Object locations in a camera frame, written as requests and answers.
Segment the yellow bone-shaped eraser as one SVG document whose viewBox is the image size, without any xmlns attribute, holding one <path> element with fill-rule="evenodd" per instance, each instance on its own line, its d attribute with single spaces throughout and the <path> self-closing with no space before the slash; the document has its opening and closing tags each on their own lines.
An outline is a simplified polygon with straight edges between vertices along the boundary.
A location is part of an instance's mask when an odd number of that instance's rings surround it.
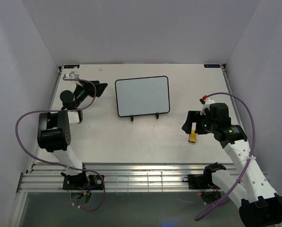
<svg viewBox="0 0 282 227">
<path fill-rule="evenodd" d="M 188 141 L 191 143 L 196 143 L 197 142 L 197 134 L 195 132 L 192 132 L 189 135 Z"/>
</svg>

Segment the small black-framed whiteboard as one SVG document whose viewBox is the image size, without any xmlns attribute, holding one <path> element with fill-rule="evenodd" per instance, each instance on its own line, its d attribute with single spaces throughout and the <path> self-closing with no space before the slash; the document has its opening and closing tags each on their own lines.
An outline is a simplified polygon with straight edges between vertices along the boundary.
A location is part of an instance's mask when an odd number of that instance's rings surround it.
<svg viewBox="0 0 282 227">
<path fill-rule="evenodd" d="M 156 115 L 170 112 L 169 80 L 154 76 L 115 81 L 117 114 L 119 117 Z"/>
</svg>

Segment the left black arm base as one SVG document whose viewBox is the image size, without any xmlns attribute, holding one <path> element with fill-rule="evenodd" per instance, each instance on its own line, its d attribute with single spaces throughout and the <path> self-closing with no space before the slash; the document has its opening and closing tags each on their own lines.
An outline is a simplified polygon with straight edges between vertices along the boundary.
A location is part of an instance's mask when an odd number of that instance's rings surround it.
<svg viewBox="0 0 282 227">
<path fill-rule="evenodd" d="M 87 191 L 88 189 L 102 190 L 103 181 L 98 175 L 65 175 L 63 180 L 62 189 L 68 191 Z"/>
</svg>

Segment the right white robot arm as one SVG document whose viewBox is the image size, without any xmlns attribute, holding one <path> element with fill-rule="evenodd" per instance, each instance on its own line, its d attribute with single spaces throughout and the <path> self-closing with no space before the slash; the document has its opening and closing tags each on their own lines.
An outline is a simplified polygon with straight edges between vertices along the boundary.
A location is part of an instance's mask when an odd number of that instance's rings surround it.
<svg viewBox="0 0 282 227">
<path fill-rule="evenodd" d="M 203 174 L 188 176 L 191 188 L 218 187 L 235 203 L 246 227 L 266 227 L 282 222 L 282 196 L 270 185 L 256 158 L 251 154 L 241 126 L 233 125 L 225 103 L 206 103 L 201 111 L 189 111 L 182 130 L 198 135 L 213 134 L 232 160 L 238 179 L 218 162 L 204 168 Z"/>
</svg>

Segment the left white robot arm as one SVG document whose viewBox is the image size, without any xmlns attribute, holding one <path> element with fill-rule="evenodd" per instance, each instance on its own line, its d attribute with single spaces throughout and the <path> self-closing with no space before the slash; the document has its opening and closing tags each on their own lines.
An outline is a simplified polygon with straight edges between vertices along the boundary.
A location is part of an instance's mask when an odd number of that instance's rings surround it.
<svg viewBox="0 0 282 227">
<path fill-rule="evenodd" d="M 89 186 L 90 177 L 83 170 L 85 165 L 81 162 L 70 147 L 70 126 L 80 124 L 83 120 L 80 104 L 89 97 L 100 97 L 107 88 L 107 83 L 98 80 L 92 84 L 80 82 L 73 92 L 64 90 L 60 94 L 62 108 L 56 113 L 39 114 L 37 142 L 38 146 L 54 155 L 59 163 L 67 168 L 62 172 L 70 184 L 80 189 Z"/>
</svg>

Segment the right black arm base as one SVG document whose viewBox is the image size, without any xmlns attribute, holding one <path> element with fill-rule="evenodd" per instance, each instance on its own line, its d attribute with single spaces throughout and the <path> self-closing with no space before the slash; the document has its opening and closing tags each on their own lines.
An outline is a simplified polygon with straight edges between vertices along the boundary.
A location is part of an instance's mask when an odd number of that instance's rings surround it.
<svg viewBox="0 0 282 227">
<path fill-rule="evenodd" d="M 184 176 L 182 182 L 188 184 L 188 189 L 219 189 L 217 185 L 212 182 L 212 179 L 204 176 L 203 174 L 189 174 Z"/>
</svg>

